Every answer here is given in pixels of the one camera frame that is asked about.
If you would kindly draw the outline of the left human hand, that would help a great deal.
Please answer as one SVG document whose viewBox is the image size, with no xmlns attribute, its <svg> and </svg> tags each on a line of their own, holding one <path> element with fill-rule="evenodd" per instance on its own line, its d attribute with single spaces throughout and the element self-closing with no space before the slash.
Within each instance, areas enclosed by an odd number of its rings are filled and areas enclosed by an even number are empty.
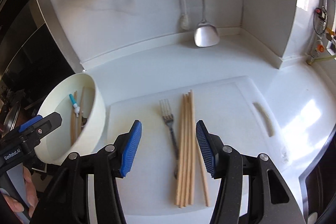
<svg viewBox="0 0 336 224">
<path fill-rule="evenodd" d="M 30 171 L 25 166 L 22 166 L 21 177 L 24 179 L 25 182 L 26 199 L 29 204 L 29 217 L 31 218 L 38 204 L 37 191 L 32 181 Z M 24 207 L 19 201 L 7 195 L 4 191 L 1 192 L 1 195 L 4 197 L 5 201 L 7 202 L 13 213 L 15 213 L 15 215 L 24 211 Z"/>
</svg>

